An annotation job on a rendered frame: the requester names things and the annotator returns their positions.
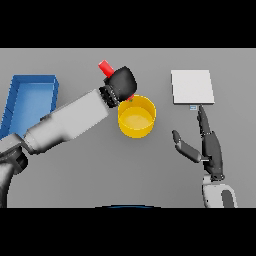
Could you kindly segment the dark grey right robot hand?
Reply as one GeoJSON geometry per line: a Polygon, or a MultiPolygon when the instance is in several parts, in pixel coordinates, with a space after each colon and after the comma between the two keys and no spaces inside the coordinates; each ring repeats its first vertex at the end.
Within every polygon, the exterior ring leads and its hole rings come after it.
{"type": "Polygon", "coordinates": [[[202,151],[186,143],[176,131],[172,131],[176,150],[194,163],[203,163],[204,170],[211,175],[212,181],[222,181],[223,158],[219,140],[214,131],[210,129],[208,117],[202,105],[199,106],[197,120],[202,140],[202,151]]]}

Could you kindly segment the red beaker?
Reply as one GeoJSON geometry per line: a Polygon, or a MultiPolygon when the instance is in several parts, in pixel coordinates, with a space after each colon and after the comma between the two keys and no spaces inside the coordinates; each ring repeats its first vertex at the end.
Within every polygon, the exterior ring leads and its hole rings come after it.
{"type": "Polygon", "coordinates": [[[101,61],[98,66],[106,76],[104,83],[111,89],[119,102],[134,95],[137,90],[137,83],[128,67],[123,66],[114,70],[106,60],[101,61]]]}

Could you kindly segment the blue tray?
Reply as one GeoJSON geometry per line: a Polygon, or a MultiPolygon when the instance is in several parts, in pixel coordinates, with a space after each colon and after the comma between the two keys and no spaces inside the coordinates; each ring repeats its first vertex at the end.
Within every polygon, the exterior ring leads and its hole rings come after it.
{"type": "Polygon", "coordinates": [[[14,75],[0,124],[0,139],[28,128],[56,108],[59,83],[55,75],[14,75]]]}

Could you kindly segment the yellow bowl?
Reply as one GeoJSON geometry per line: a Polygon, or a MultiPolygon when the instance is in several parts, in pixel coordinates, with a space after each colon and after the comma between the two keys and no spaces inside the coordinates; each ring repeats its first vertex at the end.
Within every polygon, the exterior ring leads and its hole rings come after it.
{"type": "Polygon", "coordinates": [[[118,107],[118,125],[121,132],[133,139],[147,136],[153,129],[156,107],[145,96],[135,95],[118,107]]]}

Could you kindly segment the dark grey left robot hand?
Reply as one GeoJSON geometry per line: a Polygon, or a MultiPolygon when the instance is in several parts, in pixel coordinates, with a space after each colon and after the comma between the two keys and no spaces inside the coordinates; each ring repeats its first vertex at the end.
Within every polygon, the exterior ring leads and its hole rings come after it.
{"type": "Polygon", "coordinates": [[[109,108],[117,107],[137,90],[137,82],[131,70],[124,66],[104,79],[104,86],[99,88],[103,101],[109,108]]]}

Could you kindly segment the pale square measuring scale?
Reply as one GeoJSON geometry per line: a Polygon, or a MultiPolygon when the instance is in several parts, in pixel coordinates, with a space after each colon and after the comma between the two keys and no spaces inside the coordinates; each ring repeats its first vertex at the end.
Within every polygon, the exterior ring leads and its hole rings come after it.
{"type": "Polygon", "coordinates": [[[213,105],[215,103],[209,70],[172,70],[174,105],[213,105]]]}

